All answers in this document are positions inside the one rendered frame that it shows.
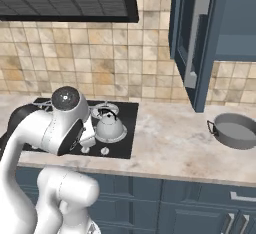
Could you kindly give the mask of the black stove hob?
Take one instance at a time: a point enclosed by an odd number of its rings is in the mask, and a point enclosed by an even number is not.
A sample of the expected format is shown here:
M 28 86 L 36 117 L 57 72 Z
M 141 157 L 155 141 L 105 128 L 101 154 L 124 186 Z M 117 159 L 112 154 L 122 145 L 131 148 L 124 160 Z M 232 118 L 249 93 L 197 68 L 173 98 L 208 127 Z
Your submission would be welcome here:
M 135 126 L 138 113 L 138 103 L 131 102 L 118 102 L 118 101 L 96 101 L 88 100 L 90 107 L 96 105 L 103 105 L 103 110 L 98 112 L 97 110 L 93 111 L 92 114 L 92 124 L 93 127 L 96 127 L 99 118 L 103 117 L 106 113 L 106 107 L 110 107 L 112 111 L 117 115 L 121 120 L 122 124 L 127 128 L 127 135 L 124 139 L 116 143 L 103 143 L 99 140 L 96 141 L 96 144 L 90 147 L 90 152 L 88 154 L 83 154 L 81 152 L 82 146 L 77 144 L 70 152 L 71 155 L 83 155 L 83 156 L 94 156 L 94 157 L 107 157 L 107 158 L 120 158 L 120 159 L 130 159 L 132 154 L 132 145 L 135 133 Z M 103 147 L 108 147 L 110 152 L 108 155 L 103 156 L 101 154 L 101 149 Z

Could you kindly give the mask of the blue base cabinet door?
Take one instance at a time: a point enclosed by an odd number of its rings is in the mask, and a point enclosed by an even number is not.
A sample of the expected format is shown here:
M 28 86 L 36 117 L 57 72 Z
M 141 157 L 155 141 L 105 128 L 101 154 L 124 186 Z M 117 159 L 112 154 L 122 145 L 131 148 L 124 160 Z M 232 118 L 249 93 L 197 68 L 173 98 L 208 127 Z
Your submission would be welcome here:
M 238 234 L 238 228 L 241 224 L 241 216 L 243 214 L 249 215 L 250 220 L 249 223 L 245 229 L 244 234 L 256 234 L 256 211 L 248 211 L 248 210 L 241 210 L 239 212 L 238 218 L 236 220 L 236 223 L 234 225 L 233 234 Z
M 221 234 L 228 213 L 236 210 L 163 206 L 158 234 Z

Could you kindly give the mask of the blue drawer front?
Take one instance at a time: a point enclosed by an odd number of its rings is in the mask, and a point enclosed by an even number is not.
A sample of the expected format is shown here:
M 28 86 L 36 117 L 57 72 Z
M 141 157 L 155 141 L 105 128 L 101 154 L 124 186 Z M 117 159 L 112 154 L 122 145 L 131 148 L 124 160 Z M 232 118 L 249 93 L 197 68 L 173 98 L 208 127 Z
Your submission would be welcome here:
M 236 192 L 239 196 L 256 197 L 255 187 L 162 180 L 160 201 L 171 206 L 234 208 L 236 210 L 256 211 L 256 202 L 231 200 L 230 191 Z

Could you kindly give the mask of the blue wall cabinet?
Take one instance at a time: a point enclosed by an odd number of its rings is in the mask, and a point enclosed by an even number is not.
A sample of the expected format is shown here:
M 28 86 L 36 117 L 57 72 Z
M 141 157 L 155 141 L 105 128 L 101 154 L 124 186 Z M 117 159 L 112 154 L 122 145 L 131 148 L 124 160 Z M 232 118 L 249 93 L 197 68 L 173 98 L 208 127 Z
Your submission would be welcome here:
M 226 0 L 215 59 L 256 62 L 256 0 Z

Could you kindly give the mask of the blue wall cabinet door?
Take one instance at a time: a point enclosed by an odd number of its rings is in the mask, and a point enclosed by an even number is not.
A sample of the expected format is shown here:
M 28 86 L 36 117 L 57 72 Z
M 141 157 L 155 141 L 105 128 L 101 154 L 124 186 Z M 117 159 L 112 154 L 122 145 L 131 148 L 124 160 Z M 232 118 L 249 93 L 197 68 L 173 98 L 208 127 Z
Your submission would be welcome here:
M 184 85 L 188 45 L 195 0 L 171 0 L 169 24 L 170 58 L 175 60 Z M 197 74 L 196 87 L 185 87 L 192 108 L 202 113 L 215 60 L 215 53 L 226 0 L 210 0 L 207 15 L 201 15 L 192 70 Z

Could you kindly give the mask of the silver kettle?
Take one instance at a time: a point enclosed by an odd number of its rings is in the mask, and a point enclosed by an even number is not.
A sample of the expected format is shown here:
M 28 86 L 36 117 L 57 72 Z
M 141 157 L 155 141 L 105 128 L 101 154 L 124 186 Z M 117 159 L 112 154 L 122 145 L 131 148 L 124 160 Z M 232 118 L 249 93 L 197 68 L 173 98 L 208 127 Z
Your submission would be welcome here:
M 127 135 L 127 128 L 110 109 L 98 121 L 95 127 L 95 138 L 103 143 L 116 143 Z

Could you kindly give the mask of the blue base cabinet front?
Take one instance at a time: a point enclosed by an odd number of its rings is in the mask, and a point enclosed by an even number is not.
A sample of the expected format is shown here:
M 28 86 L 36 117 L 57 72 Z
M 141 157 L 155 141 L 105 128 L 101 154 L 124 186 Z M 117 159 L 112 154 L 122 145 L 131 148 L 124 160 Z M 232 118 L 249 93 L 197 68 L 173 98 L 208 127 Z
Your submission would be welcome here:
M 156 234 L 162 181 L 88 173 L 100 195 L 88 209 L 102 234 Z

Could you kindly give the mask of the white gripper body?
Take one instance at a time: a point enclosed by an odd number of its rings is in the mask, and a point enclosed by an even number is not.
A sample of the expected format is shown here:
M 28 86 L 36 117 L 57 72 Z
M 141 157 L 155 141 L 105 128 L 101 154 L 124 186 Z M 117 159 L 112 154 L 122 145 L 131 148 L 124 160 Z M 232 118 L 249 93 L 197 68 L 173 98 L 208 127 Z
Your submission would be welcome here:
M 83 123 L 83 133 L 80 137 L 79 143 L 83 147 L 92 147 L 96 144 L 95 131 L 91 117 L 88 117 L 87 121 Z

